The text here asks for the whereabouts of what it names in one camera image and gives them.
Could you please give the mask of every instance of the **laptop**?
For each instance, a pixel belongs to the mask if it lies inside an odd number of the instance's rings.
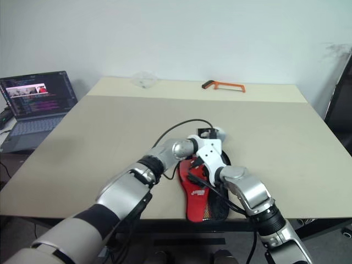
[[[1,78],[0,90],[17,120],[1,153],[37,148],[77,103],[66,71]]]

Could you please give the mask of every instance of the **shoe logo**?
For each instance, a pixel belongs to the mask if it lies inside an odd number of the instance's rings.
[[[205,190],[196,190],[196,191],[193,191],[191,193],[191,195],[204,195],[205,194]]]

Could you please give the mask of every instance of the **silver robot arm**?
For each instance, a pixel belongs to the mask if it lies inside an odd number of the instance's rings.
[[[22,249],[6,264],[83,264],[92,262],[107,243],[117,225],[138,216],[151,200],[151,188],[161,174],[178,161],[191,156],[204,140],[169,139],[152,148],[136,163],[112,178],[96,203],[69,217]]]
[[[215,178],[241,202],[247,217],[267,248],[269,264],[309,263],[312,258],[291,224],[283,218],[265,185],[244,167],[226,166]]]

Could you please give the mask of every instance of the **table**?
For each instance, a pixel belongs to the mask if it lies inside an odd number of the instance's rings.
[[[246,85],[242,93],[201,84],[160,80],[143,89],[130,79],[102,78],[0,192],[0,213],[64,218],[82,211],[167,128],[203,118],[227,132],[232,164],[256,174],[286,218],[352,217],[352,158],[296,86]],[[168,136],[185,138],[199,127],[189,123]],[[142,219],[185,218],[177,179],[162,179],[152,194]],[[231,212],[228,219],[239,217]]]

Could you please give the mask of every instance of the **laptop keyboard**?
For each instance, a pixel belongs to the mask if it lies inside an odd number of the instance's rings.
[[[30,133],[38,133],[53,130],[63,117],[47,118],[21,122],[12,130],[11,136],[19,136]]]

